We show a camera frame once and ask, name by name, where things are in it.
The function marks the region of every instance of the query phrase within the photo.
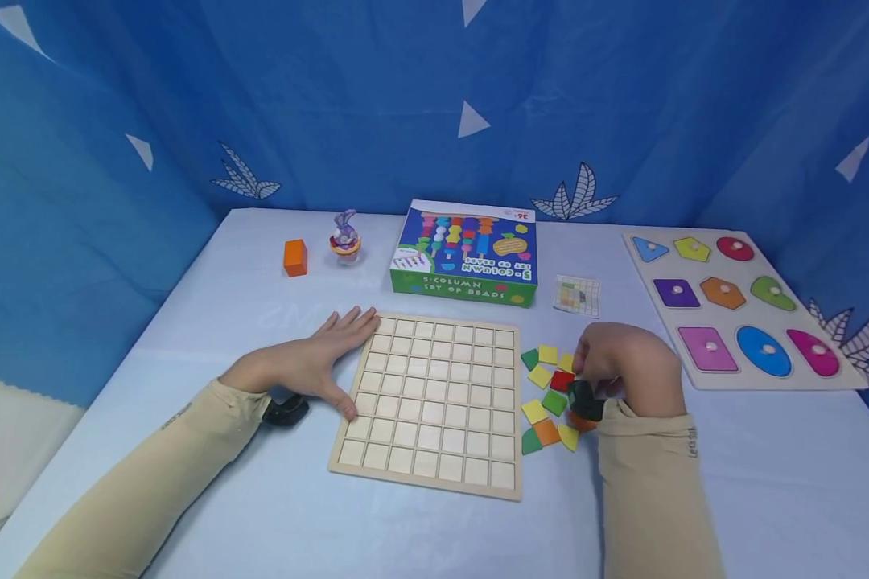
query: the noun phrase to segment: white triangle pattern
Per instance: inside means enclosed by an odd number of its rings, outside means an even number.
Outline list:
[[[4,6],[3,8],[0,8],[0,25],[3,26],[3,28],[6,28],[6,31],[15,36],[16,40],[26,44],[27,47],[36,51],[40,55],[45,56],[46,59],[51,60],[51,57],[43,52],[42,47],[39,46],[39,41],[37,41],[33,36],[32,29],[30,28],[30,25],[28,25],[26,13],[23,12],[23,7]]]
[[[479,11],[487,0],[463,0],[463,26],[470,26],[471,20],[479,14]]]
[[[466,101],[463,102],[463,110],[460,110],[460,127],[457,129],[457,138],[469,137],[479,133],[480,130],[488,129],[489,123],[473,110]]]
[[[866,152],[869,151],[869,136],[854,147],[850,153],[843,158],[837,165],[837,172],[843,175],[848,183],[852,183],[856,172],[859,170],[860,164],[863,162],[863,157],[866,157]]]
[[[132,146],[135,147],[135,152],[139,154],[139,157],[142,158],[142,162],[146,164],[148,170],[150,170],[154,165],[154,153],[150,152],[148,141],[143,141],[142,139],[128,133],[126,133],[126,138],[129,139],[129,142],[131,142]]]

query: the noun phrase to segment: hand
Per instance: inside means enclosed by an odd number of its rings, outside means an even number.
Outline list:
[[[624,400],[637,416],[686,413],[682,365],[647,330],[615,322],[589,324],[576,343],[573,372],[608,396],[623,388]]]
[[[357,306],[342,318],[338,312],[332,313],[311,337],[243,355],[222,374],[220,382],[253,394],[280,384],[298,394],[318,396],[337,408],[345,419],[354,420],[354,401],[332,380],[332,366],[342,355],[366,342],[379,323],[373,307],[362,316]]]

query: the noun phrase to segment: blue triangle puzzle piece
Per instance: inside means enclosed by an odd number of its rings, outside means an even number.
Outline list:
[[[631,241],[634,242],[634,249],[637,250],[637,255],[645,263],[654,261],[657,257],[663,257],[669,252],[669,248],[666,245],[655,244],[643,237],[632,237]]]

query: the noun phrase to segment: toy box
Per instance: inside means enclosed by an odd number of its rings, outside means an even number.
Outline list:
[[[404,294],[531,306],[534,212],[412,200],[389,272],[393,291]]]

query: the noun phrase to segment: green square tile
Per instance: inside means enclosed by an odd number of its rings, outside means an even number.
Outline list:
[[[541,406],[549,409],[555,416],[560,416],[566,409],[566,398],[550,390],[544,396],[544,400],[541,400]]]
[[[521,435],[521,456],[537,452],[543,449],[543,447],[544,445],[541,444],[541,440],[537,437],[537,433],[534,432],[534,428],[529,428]]]
[[[525,362],[525,366],[528,367],[528,372],[532,371],[534,366],[537,366],[537,348],[528,350],[525,354],[521,354],[521,361]]]

